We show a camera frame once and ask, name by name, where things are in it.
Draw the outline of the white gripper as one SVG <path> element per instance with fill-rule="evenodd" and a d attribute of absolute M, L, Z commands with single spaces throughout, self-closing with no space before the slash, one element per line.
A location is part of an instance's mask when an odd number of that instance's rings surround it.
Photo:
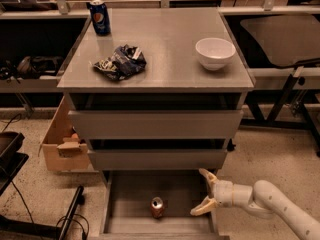
<path fill-rule="evenodd" d="M 219 207 L 231 207 L 233 205 L 233 183 L 226 180 L 218 180 L 215 174 L 207 169 L 200 168 L 199 173 L 206 179 L 208 185 L 208 195 L 203 201 L 194 207 L 190 214 L 200 216 L 213 211 Z"/>

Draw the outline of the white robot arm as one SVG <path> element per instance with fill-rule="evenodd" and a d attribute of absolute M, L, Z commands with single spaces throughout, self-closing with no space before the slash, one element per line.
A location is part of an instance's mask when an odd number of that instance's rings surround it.
<path fill-rule="evenodd" d="M 294 204 L 274 184 L 259 180 L 253 186 L 219 180 L 210 171 L 200 168 L 206 179 L 208 195 L 190 214 L 200 216 L 218 207 L 238 207 L 252 216 L 269 219 L 278 215 L 300 240 L 320 240 L 320 222 Z"/>

